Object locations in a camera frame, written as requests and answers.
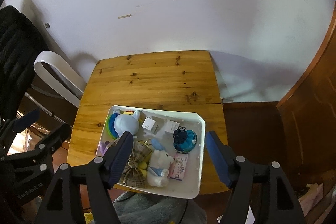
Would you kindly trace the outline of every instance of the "box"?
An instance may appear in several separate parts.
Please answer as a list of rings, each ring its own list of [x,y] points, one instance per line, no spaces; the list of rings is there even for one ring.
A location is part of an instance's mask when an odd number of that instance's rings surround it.
[[[197,134],[197,144],[195,148],[189,152],[188,155],[188,166],[186,167],[183,181],[169,179],[169,184],[166,187],[151,187],[147,188],[137,188],[130,187],[130,189],[142,191],[149,194],[157,194],[163,196],[171,196],[174,198],[185,198],[192,199],[197,197],[200,191],[201,176],[202,176],[202,166],[203,166],[203,154],[204,154],[204,143],[205,143],[205,121],[200,115],[194,112],[176,112],[176,111],[165,111],[165,110],[155,110],[155,109],[145,109],[145,108],[135,108],[135,107],[125,107],[125,106],[112,106],[107,113],[106,118],[113,113],[115,109],[120,109],[121,111],[132,110],[140,111],[141,120],[145,120],[146,117],[158,117],[157,122],[159,128],[156,134],[149,133],[144,130],[141,125],[139,126],[139,131],[136,134],[137,141],[150,138],[156,138],[162,145],[166,148],[169,155],[173,156],[176,154],[173,142],[174,138],[172,134],[164,132],[164,121],[174,120],[179,122],[181,126],[187,127],[187,129],[193,130]],[[103,127],[102,134],[100,136],[100,141],[105,142],[107,140],[111,141],[108,135],[105,124]],[[101,156],[100,150],[97,149],[96,156]]]

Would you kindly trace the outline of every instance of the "plush toy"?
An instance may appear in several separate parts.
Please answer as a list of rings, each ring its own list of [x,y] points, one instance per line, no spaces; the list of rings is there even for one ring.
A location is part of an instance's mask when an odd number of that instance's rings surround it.
[[[169,167],[174,158],[169,156],[162,144],[152,139],[154,151],[149,160],[147,169],[147,182],[151,186],[164,187],[168,185]]]
[[[125,131],[130,132],[133,137],[139,130],[140,111],[124,112],[120,114],[119,109],[115,109],[106,121],[108,134],[115,140],[120,138]]]

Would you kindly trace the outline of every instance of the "silver screw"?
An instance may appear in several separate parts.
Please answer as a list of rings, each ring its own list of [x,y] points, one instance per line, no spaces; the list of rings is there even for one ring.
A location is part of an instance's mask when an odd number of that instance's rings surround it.
[[[103,158],[102,157],[96,157],[94,160],[93,160],[95,163],[99,164],[103,161]]]
[[[65,170],[68,168],[68,164],[61,164],[61,166],[59,168],[61,168],[61,170]]]
[[[274,161],[274,162],[272,162],[272,166],[274,168],[279,168],[280,167],[280,163],[278,163],[277,161]]]
[[[237,156],[236,160],[239,161],[239,162],[244,162],[245,161],[245,157],[243,157],[243,156]]]
[[[40,170],[41,171],[46,171],[46,169],[47,169],[47,165],[46,164],[41,164],[40,165]]]

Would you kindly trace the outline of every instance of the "black cable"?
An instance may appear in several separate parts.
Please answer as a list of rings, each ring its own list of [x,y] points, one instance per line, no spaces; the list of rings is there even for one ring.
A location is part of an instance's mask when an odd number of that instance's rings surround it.
[[[186,205],[185,205],[185,209],[184,209],[183,215],[182,215],[182,217],[181,217],[181,220],[180,220],[180,222],[179,222],[178,224],[181,224],[181,223],[182,223],[182,219],[184,218],[185,212],[187,211],[187,207],[188,207],[188,200],[187,200],[187,203],[186,203]]]

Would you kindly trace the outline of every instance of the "white plush dog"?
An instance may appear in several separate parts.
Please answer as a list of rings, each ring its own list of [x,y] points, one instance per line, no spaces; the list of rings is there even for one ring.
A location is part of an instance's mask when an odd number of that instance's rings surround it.
[[[147,181],[151,186],[164,187],[168,185],[169,167],[174,158],[169,156],[165,148],[155,139],[152,139],[155,149],[148,164]]]

